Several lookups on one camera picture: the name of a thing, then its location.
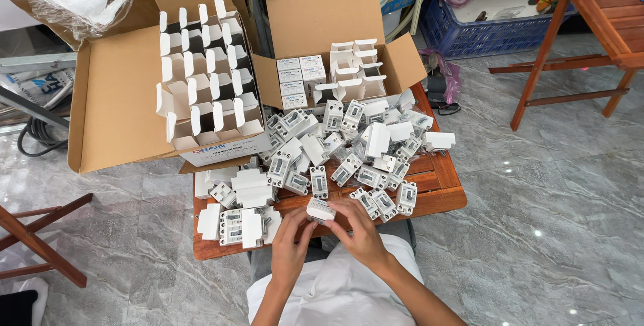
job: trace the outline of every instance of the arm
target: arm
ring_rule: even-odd
[[[316,222],[309,223],[302,232],[299,244],[295,244],[295,233],[306,218],[307,209],[301,207],[287,214],[279,225],[272,244],[273,256],[270,263],[272,277],[253,319],[253,326],[279,323],[284,305],[302,272],[313,229],[318,225]]]
[[[467,325],[384,248],[374,222],[359,201],[342,199],[327,204],[347,217],[354,233],[350,236],[340,224],[333,221],[327,220],[325,225],[343,242],[351,255],[396,293],[418,325]]]

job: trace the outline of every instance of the gray pants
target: gray pants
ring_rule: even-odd
[[[416,234],[414,233],[414,226],[411,220],[403,219],[397,222],[387,222],[376,225],[375,228],[378,230],[378,233],[391,234],[406,240],[414,250],[414,254],[416,253]],[[307,257],[304,259],[304,263],[324,260],[328,257],[329,253],[329,251],[322,249],[321,238],[313,238],[309,242],[309,249],[307,250]],[[273,256],[273,248],[266,247],[257,249],[256,251],[247,252],[247,254],[248,261],[251,263],[251,284],[253,284],[270,274],[270,261]]]

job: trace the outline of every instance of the pile of circuit breakers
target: pile of circuit breakers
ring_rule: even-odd
[[[322,123],[302,109],[269,116],[269,151],[241,167],[197,173],[195,196],[218,202],[201,211],[197,232],[222,246],[270,244],[281,223],[279,211],[270,206],[279,188],[305,196],[310,187],[309,220],[324,224],[335,218],[335,211],[323,200],[328,198],[327,181],[358,187],[350,197],[373,220],[412,215],[418,189],[404,179],[410,163],[418,150],[444,155],[455,144],[455,136],[430,131],[433,118],[414,108],[413,102],[401,103],[404,96],[400,98],[394,104],[386,99],[348,104],[329,100]],[[339,165],[327,179],[325,163],[331,158]],[[203,185],[200,194],[198,183]],[[396,191],[395,200],[385,190]]]

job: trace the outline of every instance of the person's left hand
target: person's left hand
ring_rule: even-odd
[[[276,282],[277,285],[287,288],[289,293],[302,272],[313,229],[318,226],[317,222],[307,224],[299,244],[295,244],[295,233],[298,231],[298,227],[306,222],[306,218],[307,207],[295,209],[287,214],[279,225],[272,243],[271,282]]]

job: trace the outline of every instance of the hand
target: hand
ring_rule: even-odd
[[[343,242],[349,253],[374,273],[386,266],[393,256],[384,248],[382,238],[365,207],[356,199],[331,200],[326,205],[345,215],[354,230],[354,235],[350,236],[340,224],[332,220],[324,223]]]
[[[295,233],[298,231],[298,227],[306,222],[306,218],[306,207],[287,214],[279,225],[272,243],[273,257],[270,268],[273,275],[271,282],[288,289],[289,294],[302,272],[313,229],[318,226],[317,222],[310,222],[304,228],[299,244],[295,244]]]

